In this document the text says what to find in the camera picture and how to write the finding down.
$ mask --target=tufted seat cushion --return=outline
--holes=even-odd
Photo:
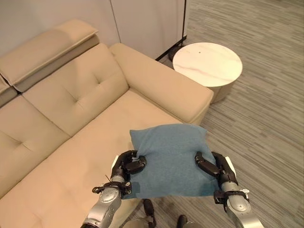
[[[1,228],[80,227],[98,199],[91,189],[107,182],[117,154],[132,149],[129,130],[173,123],[180,122],[127,91],[0,199]],[[137,204],[123,200],[111,227],[119,227]]]

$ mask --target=sofa cushion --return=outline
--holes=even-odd
[[[73,19],[0,57],[0,73],[24,92],[71,59],[99,43],[97,30]]]
[[[106,45],[99,44],[23,95],[43,115],[74,135],[128,90]]]
[[[0,107],[17,96],[17,91],[5,83],[0,75]]]
[[[133,148],[129,130],[173,123],[180,121],[129,90],[0,199],[0,226],[80,227],[98,199],[92,188],[107,182],[116,155]],[[111,227],[137,203],[123,200]]]
[[[0,108],[0,198],[68,138],[22,96]]]

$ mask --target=blue pillow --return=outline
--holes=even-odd
[[[190,124],[161,125],[145,130],[131,130],[137,157],[144,155],[147,165],[131,175],[130,198],[153,198],[168,195],[209,196],[218,190],[217,180],[197,167],[194,157],[203,157],[215,164],[206,144],[206,130]]]

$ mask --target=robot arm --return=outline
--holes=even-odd
[[[212,154],[217,165],[205,160],[201,152],[197,152],[195,162],[199,168],[218,180],[221,190],[214,192],[215,203],[224,205],[225,212],[232,219],[236,228],[264,228],[252,211],[249,191],[238,186],[235,173],[226,158],[215,152]]]
[[[97,203],[91,208],[81,228],[108,228],[114,213],[121,205],[121,197],[131,193],[130,174],[144,169],[146,159],[136,158],[137,151],[121,154],[112,168],[111,181],[101,187],[93,188],[92,192],[100,194]]]

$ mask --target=white wall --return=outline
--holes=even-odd
[[[0,0],[0,56],[72,18],[97,28],[101,42],[119,42],[110,0]]]
[[[121,42],[157,58],[181,39],[184,0],[111,0]]]

